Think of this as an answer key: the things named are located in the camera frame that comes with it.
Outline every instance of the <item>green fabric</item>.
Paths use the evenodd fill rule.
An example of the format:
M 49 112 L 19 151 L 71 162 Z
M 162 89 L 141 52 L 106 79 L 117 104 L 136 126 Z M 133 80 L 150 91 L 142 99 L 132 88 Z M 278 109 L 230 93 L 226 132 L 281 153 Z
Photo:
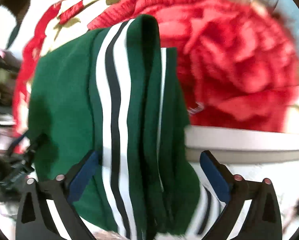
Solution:
M 111 37 L 111 43 L 115 42 L 115 70 L 110 74 L 114 65 L 109 64 L 107 57 L 111 51 L 107 49 L 102 58 L 102 49 L 116 32 Z M 117 47 L 119 39 L 115 39 L 123 37 L 124 33 L 125 46 Z M 126 73 L 121 72 L 125 51 L 130 79 L 128 112 L 125 122 L 119 119 L 115 124 L 115 105 L 120 104 L 118 117 L 122 118 L 126 100 L 121 84 L 126 81 Z M 166 71 L 163 72 L 165 57 Z M 106 71 L 107 76 L 100 79 L 104 64 L 102 71 Z M 113 94 L 113 79 L 118 79 L 120 95 Z M 109 106 L 109 113 L 105 111 L 106 106 Z M 112 121 L 107 127 L 109 116 Z M 112 163 L 111 178 L 117 176 L 120 182 L 126 178 L 129 181 L 132 213 L 124 195 L 127 189 L 120 188 L 119 194 L 127 216 L 133 214 L 135 219 L 136 234 L 128 217 L 130 238 L 149 240 L 157 232 L 185 234 L 200 197 L 198 177 L 185 158 L 184 127 L 187 124 L 187 111 L 176 78 L 176 50 L 162 49 L 161 54 L 158 24 L 151 16 L 142 15 L 112 28 L 90 31 L 48 53 L 37 65 L 29 109 L 29 138 L 42 132 L 49 137 L 48 143 L 36 152 L 38 178 L 53 179 L 66 173 L 90 149 L 103 153 L 101 166 L 75 208 L 81 217 L 105 230 L 123 232 L 112 207 L 113 199 L 106 190 L 108 185 L 104 185 L 104 171 L 109 168 L 105 154 L 108 140 L 112 140 L 112 158 L 115 158 L 112 139 L 115 125 L 120 131 L 121 151 L 126 135 L 122 127 L 126 125 L 128 175 L 123 166 L 119 174 L 114 173 Z M 104 138 L 105 129 L 112 132 L 112 138 Z

